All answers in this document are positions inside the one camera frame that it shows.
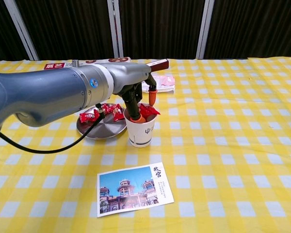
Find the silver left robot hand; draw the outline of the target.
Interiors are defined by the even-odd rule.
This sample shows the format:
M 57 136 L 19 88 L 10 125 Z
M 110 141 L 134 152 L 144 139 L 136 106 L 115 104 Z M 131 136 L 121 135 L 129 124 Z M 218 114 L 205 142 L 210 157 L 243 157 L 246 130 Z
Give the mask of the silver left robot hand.
M 142 99 L 142 82 L 148 85 L 148 104 L 152 107 L 156 102 L 157 84 L 151 72 L 151 67 L 137 63 L 114 63 L 109 71 L 113 75 L 115 95 L 120 96 L 134 123 L 145 123 L 140 114 L 138 103 Z

